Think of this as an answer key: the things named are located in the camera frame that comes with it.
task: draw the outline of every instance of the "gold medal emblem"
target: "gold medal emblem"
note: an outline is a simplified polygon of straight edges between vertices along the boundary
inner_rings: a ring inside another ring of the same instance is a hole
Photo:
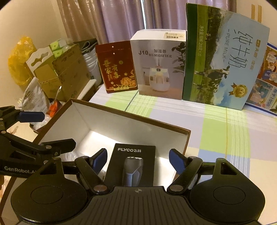
[[[234,95],[237,98],[243,98],[247,94],[247,87],[245,85],[231,85],[233,91],[229,92],[229,95]]]

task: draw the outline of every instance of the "chinese characters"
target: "chinese characters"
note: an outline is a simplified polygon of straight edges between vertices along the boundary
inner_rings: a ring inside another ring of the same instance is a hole
[[[241,31],[234,30],[236,37],[233,40],[237,40],[239,42],[239,46],[233,47],[232,49],[237,51],[237,54],[230,54],[228,64],[237,68],[246,68],[247,66],[247,56],[250,54],[250,49],[253,44],[253,37],[247,33],[243,33]],[[256,49],[254,53],[254,57],[258,56],[258,51],[260,47],[260,40],[256,41]],[[255,65],[255,60],[252,60],[250,69],[253,70]]]
[[[273,102],[274,99],[275,99],[276,93],[277,93],[277,89],[275,88],[275,89],[272,91],[270,98],[268,99],[268,102],[267,102],[267,104],[266,104],[267,107],[270,107],[270,106],[271,106],[272,102]]]
[[[117,73],[117,65],[116,64],[114,64],[112,66],[112,70],[113,70],[113,73],[114,73],[114,76],[113,76],[114,79],[117,79],[118,77],[120,77],[120,75],[118,75],[118,73]]]
[[[198,56],[202,55],[204,26],[199,26],[199,43],[198,43]]]
[[[165,49],[154,49],[154,53],[166,53]]]
[[[110,76],[110,73],[111,73],[111,67],[110,67],[110,62],[106,59],[104,61],[104,66],[105,66],[105,71],[106,71],[106,74],[108,75],[108,79],[109,81],[112,80],[112,77]]]

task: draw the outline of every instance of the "yellow plastic bag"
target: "yellow plastic bag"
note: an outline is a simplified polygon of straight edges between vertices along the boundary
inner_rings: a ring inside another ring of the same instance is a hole
[[[20,86],[28,85],[33,79],[33,75],[26,64],[31,54],[35,52],[33,41],[29,37],[22,37],[12,50],[8,59],[10,74],[16,84]]]

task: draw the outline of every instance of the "cow illustration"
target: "cow illustration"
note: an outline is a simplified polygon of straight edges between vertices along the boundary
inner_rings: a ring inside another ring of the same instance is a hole
[[[211,38],[211,35],[210,35],[210,34],[206,34],[206,39],[205,39],[205,41],[209,41],[210,38]]]
[[[207,70],[205,72],[195,71],[194,74],[198,74],[198,75],[201,75],[201,76],[204,76],[204,77],[208,77],[212,80],[222,79],[223,76],[226,79],[229,72],[230,72],[229,68],[230,68],[230,66],[227,66],[226,69],[210,69],[210,70]]]
[[[204,90],[204,91],[210,91],[210,92],[217,92],[217,88],[218,88],[218,85],[211,85],[210,86],[210,83],[207,85],[207,84],[195,84],[193,83],[194,85],[197,86],[197,89],[198,90]]]

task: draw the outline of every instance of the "white plastic bag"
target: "white plastic bag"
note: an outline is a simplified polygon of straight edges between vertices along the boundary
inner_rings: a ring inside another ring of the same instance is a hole
[[[46,114],[46,115],[45,115],[45,118],[44,118],[44,120],[43,120],[42,122],[34,123],[33,129],[37,131],[38,129],[40,129],[41,127],[43,127],[44,125],[46,125],[46,124],[49,122],[50,119],[51,119],[51,116],[49,116],[48,114]]]
[[[39,80],[34,77],[26,88],[19,108],[27,112],[47,113],[49,108],[49,99],[40,87]]]

